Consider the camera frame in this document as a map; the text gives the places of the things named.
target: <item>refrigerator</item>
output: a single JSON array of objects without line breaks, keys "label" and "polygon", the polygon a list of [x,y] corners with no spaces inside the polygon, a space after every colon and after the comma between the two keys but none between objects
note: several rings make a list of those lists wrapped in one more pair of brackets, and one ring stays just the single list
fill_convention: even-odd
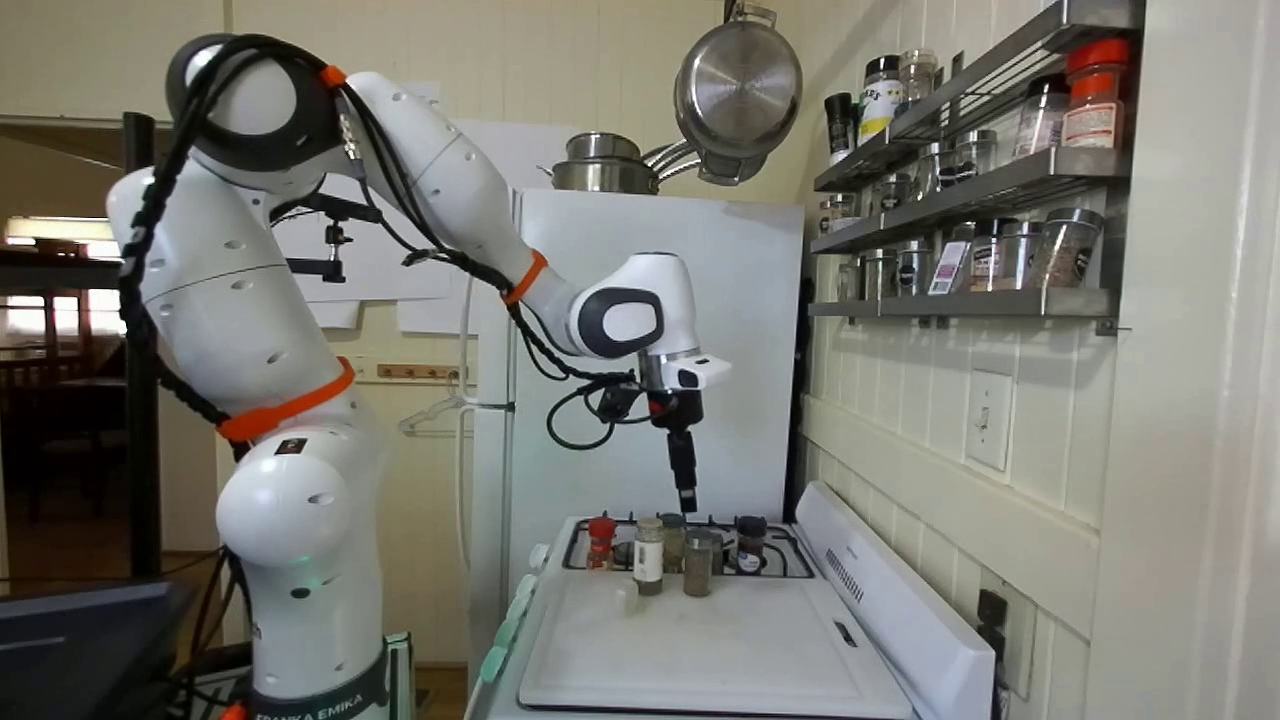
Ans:
[{"label": "refrigerator", "polygon": [[[697,516],[774,518],[793,435],[799,207],[522,188],[511,214],[571,287],[602,278],[635,253],[674,253],[683,259],[700,348],[731,364],[719,383],[703,389],[703,420],[690,422]],[[635,366],[630,354],[576,354],[576,364]],[[494,292],[481,292],[477,414],[461,499],[470,654],[488,649],[532,550],[553,545],[562,518],[681,509],[663,427],[620,422],[590,451],[559,449],[546,435],[546,406],[571,389],[532,366]],[[556,431],[596,441],[598,422],[567,402]]]}]

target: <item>light switch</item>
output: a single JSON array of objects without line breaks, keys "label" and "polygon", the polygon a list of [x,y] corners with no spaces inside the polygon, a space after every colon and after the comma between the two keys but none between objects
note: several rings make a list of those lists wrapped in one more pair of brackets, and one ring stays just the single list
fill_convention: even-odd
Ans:
[{"label": "light switch", "polygon": [[971,370],[962,454],[1004,473],[1006,468],[1006,393],[1013,377]]}]

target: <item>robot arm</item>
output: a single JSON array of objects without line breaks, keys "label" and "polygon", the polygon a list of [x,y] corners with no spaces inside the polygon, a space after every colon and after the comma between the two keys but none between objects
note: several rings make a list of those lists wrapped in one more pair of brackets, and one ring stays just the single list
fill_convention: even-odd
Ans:
[{"label": "robot arm", "polygon": [[166,90],[173,153],[122,176],[109,214],[122,238],[119,302],[154,338],[166,380],[248,444],[217,522],[245,562],[257,616],[251,686],[263,714],[379,714],[374,482],[383,449],[287,277],[266,214],[328,171],[366,176],[431,238],[429,256],[494,284],[556,353],[640,354],[589,377],[648,394],[690,512],[700,389],[729,370],[690,331],[674,256],[630,256],[571,292],[511,227],[511,188],[445,117],[383,75],[340,75],[266,34],[186,43]]}]

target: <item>stove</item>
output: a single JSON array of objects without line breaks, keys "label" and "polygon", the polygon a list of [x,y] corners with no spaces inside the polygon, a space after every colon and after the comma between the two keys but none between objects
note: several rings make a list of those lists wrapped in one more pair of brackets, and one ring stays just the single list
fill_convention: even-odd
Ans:
[{"label": "stove", "polygon": [[521,580],[466,714],[989,714],[990,649],[826,486],[805,493],[799,522],[667,533],[711,538],[703,593],[667,559],[640,595],[635,518],[567,518]]}]

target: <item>pot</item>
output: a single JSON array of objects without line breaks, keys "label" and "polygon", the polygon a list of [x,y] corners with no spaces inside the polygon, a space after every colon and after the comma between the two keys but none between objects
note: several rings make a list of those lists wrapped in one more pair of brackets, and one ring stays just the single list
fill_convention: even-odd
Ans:
[{"label": "pot", "polygon": [[562,153],[567,160],[553,168],[556,188],[656,195],[660,178],[629,137],[578,131]]},{"label": "pot", "polygon": [[793,43],[753,17],[703,30],[673,86],[674,125],[700,156],[700,176],[739,182],[793,131],[799,106],[799,60]]}]

